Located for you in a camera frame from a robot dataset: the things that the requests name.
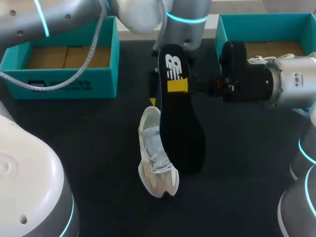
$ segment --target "brown cardboard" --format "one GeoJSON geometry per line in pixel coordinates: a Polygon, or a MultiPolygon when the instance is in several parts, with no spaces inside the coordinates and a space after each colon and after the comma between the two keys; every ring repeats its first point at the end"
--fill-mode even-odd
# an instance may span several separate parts
{"type": "Polygon", "coordinates": [[[67,47],[34,47],[27,69],[63,68],[66,54],[67,47]]]}
{"type": "MultiPolygon", "coordinates": [[[[64,68],[79,68],[89,53],[90,46],[69,47],[64,68]]],[[[89,68],[108,68],[110,66],[111,47],[98,47],[95,50],[89,68]]]]}
{"type": "Polygon", "coordinates": [[[262,57],[281,57],[288,53],[295,56],[306,56],[299,42],[254,42],[246,43],[247,58],[257,55],[262,57]]]}

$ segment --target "black insole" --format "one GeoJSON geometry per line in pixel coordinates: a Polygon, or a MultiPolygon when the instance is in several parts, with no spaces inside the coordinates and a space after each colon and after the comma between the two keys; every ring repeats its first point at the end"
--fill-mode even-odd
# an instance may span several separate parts
{"type": "Polygon", "coordinates": [[[168,92],[168,80],[190,77],[182,47],[168,44],[159,52],[157,106],[161,110],[160,136],[173,165],[182,173],[196,173],[205,159],[205,136],[192,107],[190,93],[168,92]]]}

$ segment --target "black table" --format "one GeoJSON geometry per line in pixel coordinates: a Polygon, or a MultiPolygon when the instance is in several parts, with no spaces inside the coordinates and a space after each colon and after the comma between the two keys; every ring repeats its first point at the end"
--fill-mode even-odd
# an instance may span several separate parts
{"type": "MultiPolygon", "coordinates": [[[[61,159],[79,207],[80,236],[281,237],[277,205],[293,182],[289,164],[305,123],[291,110],[194,95],[206,134],[203,171],[180,176],[174,198],[156,199],[143,187],[137,128],[150,105],[153,44],[121,43],[115,100],[17,102],[0,85],[17,123],[61,159]]],[[[213,41],[203,41],[197,54],[200,78],[216,78],[213,41]]]]}

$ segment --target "new balance logo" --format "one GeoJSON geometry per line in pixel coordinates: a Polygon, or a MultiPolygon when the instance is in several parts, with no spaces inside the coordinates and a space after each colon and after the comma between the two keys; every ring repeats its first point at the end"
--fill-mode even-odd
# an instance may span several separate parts
{"type": "Polygon", "coordinates": [[[177,56],[172,57],[170,54],[166,55],[166,66],[169,68],[167,72],[168,78],[171,80],[183,79],[181,61],[177,56]]]}

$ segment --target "teal cardboard box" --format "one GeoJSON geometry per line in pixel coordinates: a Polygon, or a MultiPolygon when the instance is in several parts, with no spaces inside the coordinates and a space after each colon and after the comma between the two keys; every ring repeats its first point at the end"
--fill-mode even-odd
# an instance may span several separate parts
{"type": "MultiPolygon", "coordinates": [[[[6,50],[0,70],[27,84],[52,86],[73,76],[78,68],[27,69],[34,46],[88,46],[91,45],[97,22],[73,31],[24,43],[6,50]]],[[[32,99],[105,99],[115,98],[119,72],[119,33],[115,17],[104,20],[97,47],[111,47],[108,68],[87,68],[70,85],[48,92],[24,89],[6,81],[16,100],[32,99]]]]}
{"type": "Polygon", "coordinates": [[[316,52],[316,19],[311,13],[220,15],[216,31],[219,57],[226,41],[297,41],[305,55],[316,52]]]}

